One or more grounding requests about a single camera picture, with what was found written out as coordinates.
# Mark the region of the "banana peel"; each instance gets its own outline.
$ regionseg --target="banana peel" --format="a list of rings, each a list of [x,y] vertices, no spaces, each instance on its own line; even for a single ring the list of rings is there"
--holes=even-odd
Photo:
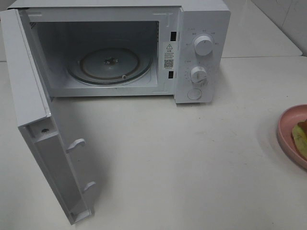
[[[292,129],[292,136],[297,150],[307,158],[307,122],[299,122]]]

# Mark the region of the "white knob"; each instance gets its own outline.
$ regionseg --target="white knob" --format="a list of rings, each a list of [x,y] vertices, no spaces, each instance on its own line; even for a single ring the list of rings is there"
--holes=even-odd
[[[210,35],[201,35],[194,41],[195,52],[200,56],[206,56],[213,49],[213,38]]]
[[[191,70],[191,80],[194,84],[204,83],[207,79],[207,76],[207,71],[204,67],[197,66]]]

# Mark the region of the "microwave top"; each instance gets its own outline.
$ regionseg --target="microwave top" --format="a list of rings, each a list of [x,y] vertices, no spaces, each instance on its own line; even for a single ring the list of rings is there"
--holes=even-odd
[[[184,11],[228,11],[223,0],[17,0],[9,9],[48,7],[166,7]]]

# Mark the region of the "open microwave door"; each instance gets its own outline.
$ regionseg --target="open microwave door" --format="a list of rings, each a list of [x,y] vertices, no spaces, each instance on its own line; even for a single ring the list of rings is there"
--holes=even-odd
[[[23,10],[1,12],[1,24],[18,128],[71,224],[91,215],[69,156],[83,139],[65,145],[44,86],[45,74]]]

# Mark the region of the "white microwave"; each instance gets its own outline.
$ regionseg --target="white microwave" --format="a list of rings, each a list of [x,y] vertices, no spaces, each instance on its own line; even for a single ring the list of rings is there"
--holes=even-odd
[[[17,0],[0,14],[18,128],[70,223],[90,216],[52,98],[213,98],[230,11],[222,0]]]

